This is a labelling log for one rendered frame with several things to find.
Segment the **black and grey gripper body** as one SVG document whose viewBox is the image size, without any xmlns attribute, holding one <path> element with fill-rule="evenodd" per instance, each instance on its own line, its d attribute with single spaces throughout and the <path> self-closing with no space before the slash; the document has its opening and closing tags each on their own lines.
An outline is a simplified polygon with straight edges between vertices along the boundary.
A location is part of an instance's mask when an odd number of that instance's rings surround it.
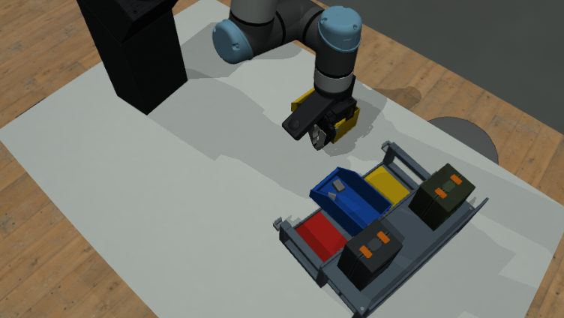
<svg viewBox="0 0 564 318">
<path fill-rule="evenodd" d="M 341 120 L 345 119 L 348 121 L 354 116 L 354 112 L 356 109 L 357 100 L 352 97 L 353 88 L 356 81 L 356 76 L 353 74 L 352 82 L 350 87 L 342 92 L 331 93 L 327 91 L 323 91 L 319 88 L 315 82 L 313 82 L 313 86 L 316 92 L 319 95 L 322 95 L 325 98 L 334 98 L 336 100 L 336 104 L 316 123 L 316 125 L 322 130 L 327 131 L 329 129 L 329 123 L 333 126 L 336 123 L 340 122 Z M 348 90 L 348 91 L 347 91 Z M 343 96 L 344 95 L 344 96 Z M 341 97 L 341 98 L 339 98 Z M 350 110 L 353 108 L 352 114 L 350 115 Z M 340 116 L 340 117 L 339 117 Z M 336 119 L 336 122 L 335 122 Z"/>
</svg>

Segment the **yellow bin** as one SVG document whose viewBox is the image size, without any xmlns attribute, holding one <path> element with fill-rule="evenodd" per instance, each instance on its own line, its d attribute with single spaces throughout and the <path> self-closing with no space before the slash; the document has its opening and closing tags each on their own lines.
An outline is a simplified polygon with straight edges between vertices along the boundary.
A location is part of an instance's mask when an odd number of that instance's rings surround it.
<svg viewBox="0 0 564 318">
<path fill-rule="evenodd" d="M 300 98 L 298 98 L 297 100 L 295 100 L 293 102 L 292 105 L 292 109 L 291 111 L 294 112 L 302 103 L 296 103 L 296 102 L 304 102 L 313 92 L 315 91 L 315 88 L 313 87 L 310 91 L 308 91 L 307 93 L 303 94 Z M 348 131 L 350 131 L 352 128 L 354 128 L 356 126 L 358 117 L 359 117 L 359 111 L 360 108 L 358 106 L 355 107 L 355 112 L 354 112 L 354 116 L 349 119 L 348 121 L 345 121 L 346 118 L 344 118 L 343 120 L 339 121 L 338 123 L 336 123 L 336 127 L 339 127 L 339 131 L 336 133 L 335 138 L 331 141 L 331 143 L 336 143 L 343 135 L 345 135 Z"/>
</svg>

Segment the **blue bin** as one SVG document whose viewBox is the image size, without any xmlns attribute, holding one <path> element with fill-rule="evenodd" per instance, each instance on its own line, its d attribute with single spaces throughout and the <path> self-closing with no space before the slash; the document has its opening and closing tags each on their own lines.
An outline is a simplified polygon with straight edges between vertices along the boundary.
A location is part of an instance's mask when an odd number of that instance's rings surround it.
<svg viewBox="0 0 564 318">
<path fill-rule="evenodd" d="M 332 186 L 332 182 L 337 179 L 345 187 L 340 193 Z M 328 196 L 329 192 L 337 194 L 335 201 Z M 357 172 L 341 167 L 337 167 L 314 187 L 310 198 L 352 237 L 380 218 L 393 205 Z"/>
</svg>

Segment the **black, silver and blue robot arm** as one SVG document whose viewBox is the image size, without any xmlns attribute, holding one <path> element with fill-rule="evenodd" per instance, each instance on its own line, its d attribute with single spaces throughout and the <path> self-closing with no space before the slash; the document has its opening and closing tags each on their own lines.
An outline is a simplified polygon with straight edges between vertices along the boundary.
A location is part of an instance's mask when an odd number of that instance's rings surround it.
<svg viewBox="0 0 564 318">
<path fill-rule="evenodd" d="M 316 85 L 337 93 L 352 82 L 361 32 L 362 18 L 349 7 L 324 9 L 311 0 L 231 0 L 229 19 L 213 28 L 212 40 L 217 54 L 232 65 L 297 40 L 316 53 Z M 282 127 L 298 141 L 335 104 L 315 90 Z"/>
</svg>

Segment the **black case with orange latches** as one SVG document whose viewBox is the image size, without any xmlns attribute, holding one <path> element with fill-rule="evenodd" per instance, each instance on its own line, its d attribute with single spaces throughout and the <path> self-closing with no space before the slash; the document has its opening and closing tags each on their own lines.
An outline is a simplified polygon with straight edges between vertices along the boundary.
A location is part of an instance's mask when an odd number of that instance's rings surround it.
<svg viewBox="0 0 564 318">
<path fill-rule="evenodd" d="M 390 266 L 402 247 L 376 219 L 345 244 L 337 267 L 361 292 Z"/>
<path fill-rule="evenodd" d="M 447 163 L 419 187 L 409 208 L 435 231 L 461 207 L 475 188 Z"/>
</svg>

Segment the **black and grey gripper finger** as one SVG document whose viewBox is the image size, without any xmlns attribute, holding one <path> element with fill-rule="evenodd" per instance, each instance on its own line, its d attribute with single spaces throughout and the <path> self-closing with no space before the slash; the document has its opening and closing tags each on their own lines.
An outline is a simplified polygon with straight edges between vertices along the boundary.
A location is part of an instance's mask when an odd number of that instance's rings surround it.
<svg viewBox="0 0 564 318">
<path fill-rule="evenodd" d="M 309 136 L 310 136 L 310 140 L 312 142 L 313 147 L 317 144 L 317 137 L 318 137 L 318 131 L 320 130 L 320 128 L 315 124 L 309 131 Z M 315 147 L 314 147 L 315 148 Z M 316 148 L 315 148 L 316 149 Z"/>
<path fill-rule="evenodd" d="M 325 147 L 330 141 L 335 138 L 336 133 L 338 132 L 339 127 L 334 127 L 331 123 L 329 123 L 329 129 L 327 131 L 318 130 L 319 139 L 316 141 L 316 145 L 314 146 L 317 151 Z"/>
</svg>

